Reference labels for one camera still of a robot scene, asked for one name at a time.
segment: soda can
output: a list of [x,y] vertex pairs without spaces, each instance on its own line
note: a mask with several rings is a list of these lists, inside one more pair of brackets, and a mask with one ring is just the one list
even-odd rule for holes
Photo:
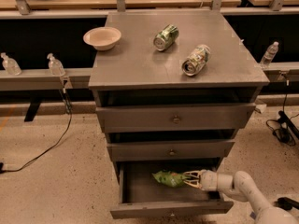
[[187,76],[194,76],[204,68],[210,56],[211,50],[207,45],[198,45],[187,57],[181,68]]
[[168,49],[178,38],[178,28],[175,25],[167,25],[153,39],[153,44],[159,51]]

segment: drawer knob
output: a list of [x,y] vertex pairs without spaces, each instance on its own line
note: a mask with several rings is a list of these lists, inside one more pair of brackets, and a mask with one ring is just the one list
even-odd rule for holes
[[174,122],[175,124],[179,124],[179,123],[180,123],[180,117],[178,117],[178,116],[174,116],[173,122]]
[[174,149],[170,149],[170,151],[169,151],[170,156],[175,156],[176,154],[177,154],[177,152]]

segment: bowl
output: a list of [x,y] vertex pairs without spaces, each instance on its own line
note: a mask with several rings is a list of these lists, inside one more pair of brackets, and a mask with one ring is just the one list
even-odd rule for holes
[[112,49],[120,39],[121,32],[114,27],[94,28],[83,36],[84,42],[97,50]]

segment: dresser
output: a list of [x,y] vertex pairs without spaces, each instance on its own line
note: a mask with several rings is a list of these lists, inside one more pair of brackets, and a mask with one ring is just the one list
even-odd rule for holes
[[[177,26],[179,37],[160,52],[153,38],[168,24]],[[268,84],[262,69],[218,11],[111,12],[106,26],[119,29],[121,41],[97,53],[89,87],[120,185],[112,216],[226,213],[233,203],[220,193],[172,189],[152,174],[217,170]],[[199,44],[212,56],[187,77],[180,67]]]

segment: clear plastic bottle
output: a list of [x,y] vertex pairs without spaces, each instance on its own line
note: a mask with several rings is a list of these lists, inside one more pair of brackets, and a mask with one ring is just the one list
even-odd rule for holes
[[59,77],[65,75],[65,70],[61,61],[57,60],[52,53],[50,53],[47,58],[50,60],[49,69],[53,75]]
[[9,75],[16,76],[21,73],[21,69],[14,59],[9,58],[4,52],[1,53],[1,57],[3,58],[2,65]]
[[275,57],[275,55],[278,53],[278,42],[275,41],[272,45],[270,45],[267,49],[267,51],[264,53],[262,60],[260,62],[261,67],[265,68],[267,67]]

